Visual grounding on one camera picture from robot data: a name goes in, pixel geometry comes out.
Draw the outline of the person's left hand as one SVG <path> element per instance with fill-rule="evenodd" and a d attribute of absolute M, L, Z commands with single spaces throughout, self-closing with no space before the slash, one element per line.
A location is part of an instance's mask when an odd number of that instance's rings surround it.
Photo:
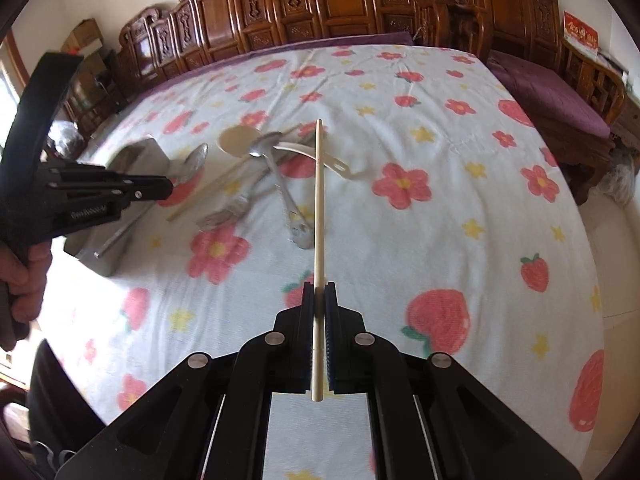
<path fill-rule="evenodd" d="M 26 264 L 9 247 L 1 245 L 1 281 L 14 297 L 11 313 L 17 322 L 29 323 L 38 318 L 51 263 L 50 240 L 29 248 Z"/>

